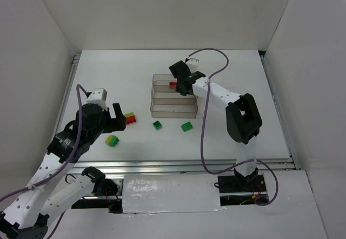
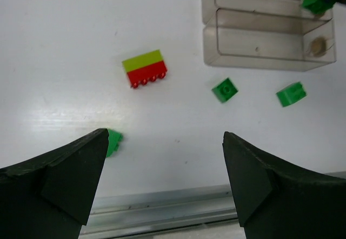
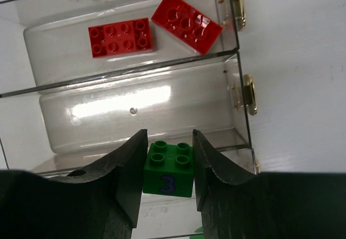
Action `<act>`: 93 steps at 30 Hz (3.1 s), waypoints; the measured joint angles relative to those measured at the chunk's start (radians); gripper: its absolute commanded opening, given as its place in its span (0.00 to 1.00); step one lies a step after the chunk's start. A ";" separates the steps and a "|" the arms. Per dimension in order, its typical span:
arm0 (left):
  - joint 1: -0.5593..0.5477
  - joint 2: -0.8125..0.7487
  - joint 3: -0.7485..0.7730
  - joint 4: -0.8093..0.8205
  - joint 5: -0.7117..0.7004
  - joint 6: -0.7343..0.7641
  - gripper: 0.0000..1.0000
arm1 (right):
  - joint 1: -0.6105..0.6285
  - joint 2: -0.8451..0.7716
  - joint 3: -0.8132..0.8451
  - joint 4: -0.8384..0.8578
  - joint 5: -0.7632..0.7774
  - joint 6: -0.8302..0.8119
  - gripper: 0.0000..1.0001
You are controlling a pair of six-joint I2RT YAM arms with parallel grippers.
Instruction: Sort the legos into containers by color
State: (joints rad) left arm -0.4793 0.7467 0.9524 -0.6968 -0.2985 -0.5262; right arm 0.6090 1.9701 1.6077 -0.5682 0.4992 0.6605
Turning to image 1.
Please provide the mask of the red and green lego piece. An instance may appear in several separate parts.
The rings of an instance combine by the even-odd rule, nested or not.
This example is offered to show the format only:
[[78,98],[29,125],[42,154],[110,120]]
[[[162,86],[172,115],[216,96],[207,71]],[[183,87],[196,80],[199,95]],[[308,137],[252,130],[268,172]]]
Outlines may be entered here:
[[177,82],[170,82],[169,83],[169,88],[170,89],[176,89],[176,87],[177,87]]

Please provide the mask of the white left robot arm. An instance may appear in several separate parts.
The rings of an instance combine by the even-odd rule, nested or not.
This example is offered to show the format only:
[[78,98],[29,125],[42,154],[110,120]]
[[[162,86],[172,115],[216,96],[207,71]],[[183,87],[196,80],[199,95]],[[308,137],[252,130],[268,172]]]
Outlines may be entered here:
[[10,193],[16,199],[1,212],[1,232],[7,238],[44,238],[52,222],[80,198],[88,194],[117,196],[119,186],[95,167],[85,168],[66,188],[52,194],[101,134],[125,130],[120,104],[112,106],[115,117],[111,117],[109,108],[83,105],[75,120],[54,136],[34,176],[25,188]]

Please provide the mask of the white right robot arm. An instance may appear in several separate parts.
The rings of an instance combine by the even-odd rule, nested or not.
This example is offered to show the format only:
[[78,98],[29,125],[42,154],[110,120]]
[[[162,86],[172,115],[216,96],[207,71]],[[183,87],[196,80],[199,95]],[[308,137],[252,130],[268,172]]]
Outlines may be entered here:
[[[256,140],[263,124],[254,97],[249,93],[240,95],[227,90],[199,71],[191,72],[187,62],[184,61],[173,64],[169,70],[177,80],[176,92],[183,96],[194,95],[205,99],[200,156],[206,172],[218,175],[233,169],[235,176],[242,183],[253,181],[258,175],[255,160]],[[209,104],[225,113],[228,135],[236,145],[236,164],[221,171],[209,170],[204,158],[204,134]]]

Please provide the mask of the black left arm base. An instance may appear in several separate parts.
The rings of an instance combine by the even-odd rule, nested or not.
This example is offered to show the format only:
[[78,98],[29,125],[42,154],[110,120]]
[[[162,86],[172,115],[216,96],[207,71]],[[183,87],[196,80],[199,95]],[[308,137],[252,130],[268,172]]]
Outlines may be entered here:
[[10,224],[5,220],[6,214],[1,211],[1,232],[10,239],[42,239],[48,232],[49,215],[39,214],[32,227],[19,228],[19,224]]

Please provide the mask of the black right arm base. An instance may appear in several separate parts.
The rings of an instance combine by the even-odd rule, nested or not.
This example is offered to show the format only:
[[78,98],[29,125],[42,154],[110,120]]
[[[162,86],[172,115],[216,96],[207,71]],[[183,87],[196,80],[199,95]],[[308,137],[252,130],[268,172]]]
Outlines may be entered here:
[[254,180],[248,184],[242,184],[236,176],[218,176],[214,183],[221,194],[225,193],[246,193],[264,194],[267,192],[263,175],[257,175]]

